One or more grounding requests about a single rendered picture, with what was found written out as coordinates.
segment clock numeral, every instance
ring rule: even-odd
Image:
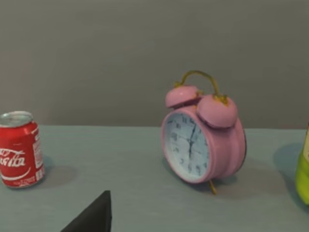
[[[196,166],[196,169],[197,169],[198,175],[201,175],[201,168],[197,165],[197,166]]]
[[[171,138],[174,140],[174,141],[177,141],[177,134],[176,133],[171,133]]]
[[[188,170],[189,170],[189,172],[192,171],[192,167],[191,167],[191,164],[190,164],[190,163],[188,164]]]

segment pink alarm clock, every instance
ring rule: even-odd
[[[183,85],[192,74],[208,78],[214,94],[203,95]],[[234,102],[221,95],[215,80],[201,71],[189,71],[166,95],[173,109],[163,120],[161,142],[165,158],[182,180],[197,184],[236,173],[246,157],[246,137]]]

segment coca-cola logo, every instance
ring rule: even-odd
[[[7,148],[0,148],[0,165],[6,167],[20,167],[25,166],[25,157],[24,151],[15,151],[12,149]],[[28,170],[19,176],[5,176],[1,174],[3,180],[15,181],[24,178],[30,172],[31,168],[29,167]]]
[[[24,151],[0,148],[0,165],[7,167],[25,166],[25,157],[22,157],[24,154]]]

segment table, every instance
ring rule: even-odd
[[[59,232],[104,190],[113,232],[305,232],[309,209],[294,188],[304,130],[247,129],[234,176],[190,186],[163,159],[160,128],[40,126],[46,179],[0,185],[1,232]]]

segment gray wall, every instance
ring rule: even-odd
[[[41,124],[157,126],[190,69],[247,128],[309,120],[308,0],[1,0],[0,111]],[[188,83],[212,92],[209,82]]]

